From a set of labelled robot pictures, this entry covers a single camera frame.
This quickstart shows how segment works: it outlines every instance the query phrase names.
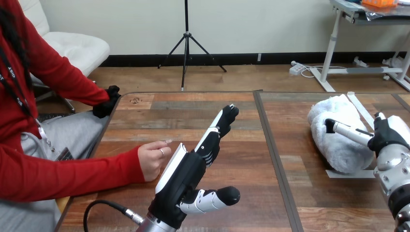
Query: gray pants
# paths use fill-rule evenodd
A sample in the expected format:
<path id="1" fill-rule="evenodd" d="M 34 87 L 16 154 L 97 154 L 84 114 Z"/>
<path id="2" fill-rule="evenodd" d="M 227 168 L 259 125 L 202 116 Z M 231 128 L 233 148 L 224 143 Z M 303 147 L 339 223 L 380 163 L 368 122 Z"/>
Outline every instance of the gray pants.
<path id="1" fill-rule="evenodd" d="M 51 146 L 31 133 L 22 133 L 24 154 L 56 160 L 67 147 L 75 159 L 83 159 L 94 147 L 108 117 L 99 119 L 92 112 L 56 117 L 42 123 Z M 0 200 L 0 231 L 52 232 L 61 216 L 55 200 L 16 203 Z"/>

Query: white towel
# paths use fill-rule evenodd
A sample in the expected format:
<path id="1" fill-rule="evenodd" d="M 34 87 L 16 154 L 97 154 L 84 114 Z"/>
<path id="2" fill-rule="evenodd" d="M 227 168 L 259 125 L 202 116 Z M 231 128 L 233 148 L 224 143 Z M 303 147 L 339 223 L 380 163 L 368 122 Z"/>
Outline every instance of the white towel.
<path id="1" fill-rule="evenodd" d="M 373 152 L 340 134 L 326 133 L 324 123 L 327 118 L 367 131 L 356 108 L 345 95 L 329 98 L 312 107 L 308 121 L 313 140 L 335 170 L 355 173 L 367 168 L 373 160 Z"/>

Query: white chair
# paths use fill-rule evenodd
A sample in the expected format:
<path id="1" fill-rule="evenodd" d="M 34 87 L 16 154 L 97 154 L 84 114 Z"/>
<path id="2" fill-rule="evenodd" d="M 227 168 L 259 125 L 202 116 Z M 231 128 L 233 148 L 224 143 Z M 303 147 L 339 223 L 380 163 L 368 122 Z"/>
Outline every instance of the white chair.
<path id="1" fill-rule="evenodd" d="M 76 33 L 50 32 L 47 18 L 39 0 L 19 0 L 23 8 L 24 15 L 36 27 L 37 32 L 47 43 L 53 47 L 62 57 L 67 57 L 70 63 L 88 76 L 96 69 L 110 53 L 110 47 L 102 39 Z M 33 85 L 37 87 L 47 87 L 38 78 L 31 75 Z M 50 91 L 36 98 L 36 102 L 55 96 L 55 92 Z M 63 99 L 72 112 L 74 107 L 67 99 Z"/>

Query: black lanyard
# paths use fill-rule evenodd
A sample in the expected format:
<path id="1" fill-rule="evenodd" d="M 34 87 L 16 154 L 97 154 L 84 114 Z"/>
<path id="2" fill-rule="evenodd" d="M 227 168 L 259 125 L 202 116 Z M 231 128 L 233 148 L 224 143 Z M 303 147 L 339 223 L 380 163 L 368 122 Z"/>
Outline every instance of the black lanyard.
<path id="1" fill-rule="evenodd" d="M 10 73 L 10 76 L 12 77 L 12 80 L 13 80 L 14 84 L 16 85 L 18 91 L 20 92 L 20 94 L 23 97 L 24 102 L 26 104 L 24 104 L 24 102 L 22 102 L 20 100 L 20 98 L 17 96 L 17 94 L 13 92 L 12 87 L 9 85 L 9 83 L 7 83 L 7 81 L 4 79 L 4 77 L 1 73 L 0 73 L 0 82 L 3 84 L 4 88 L 7 90 L 7 92 L 9 92 L 9 94 L 12 96 L 12 98 L 14 98 L 14 101 L 20 106 L 21 110 L 25 114 L 27 114 L 27 115 L 31 116 L 32 118 L 34 118 L 33 115 L 30 112 L 29 103 L 27 102 L 26 98 L 24 97 L 23 90 L 21 89 L 20 85 L 18 84 L 17 78 L 16 78 L 15 73 L 12 69 L 12 66 L 11 66 L 9 60 L 7 59 L 3 49 L 1 49 L 1 48 L 0 48 L 0 58 L 3 60 L 3 63 L 7 66 L 7 69 L 9 70 L 9 73 Z"/>

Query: tripod leg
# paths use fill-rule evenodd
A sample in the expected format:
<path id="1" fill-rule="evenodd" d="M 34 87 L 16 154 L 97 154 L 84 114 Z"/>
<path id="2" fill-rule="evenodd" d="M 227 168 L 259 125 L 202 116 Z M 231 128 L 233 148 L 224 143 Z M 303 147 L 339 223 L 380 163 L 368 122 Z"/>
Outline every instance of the tripod leg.
<path id="1" fill-rule="evenodd" d="M 168 57 L 175 51 L 175 49 L 181 44 L 181 42 L 184 40 L 185 36 L 182 37 L 182 39 L 175 45 L 175 47 L 172 49 L 172 51 L 166 56 L 164 61 L 158 66 L 158 68 L 161 68 L 163 64 L 166 63 Z"/>
<path id="2" fill-rule="evenodd" d="M 214 62 L 214 64 L 218 65 L 217 62 L 215 61 L 214 57 L 213 57 L 209 52 L 207 52 L 207 51 L 205 50 L 205 48 L 202 47 L 202 46 L 198 43 L 198 41 L 196 41 L 196 39 L 194 39 L 193 36 L 191 36 L 191 39 L 192 39 L 205 53 L 207 53 L 207 54 L 212 58 L 212 61 Z M 226 69 L 225 69 L 224 67 L 222 67 L 222 65 L 218 65 L 218 66 L 219 66 L 224 72 L 226 72 Z"/>
<path id="3" fill-rule="evenodd" d="M 187 48 L 187 66 L 190 63 L 190 39 L 187 39 L 187 43 L 188 43 L 188 48 Z"/>
<path id="4" fill-rule="evenodd" d="M 181 84 L 181 91 L 184 91 L 184 82 L 185 82 L 185 72 L 186 72 L 186 65 L 187 65 L 187 51 L 188 51 L 188 40 L 189 38 L 185 38 L 185 55 L 184 55 L 184 68 L 182 70 L 182 84 Z"/>

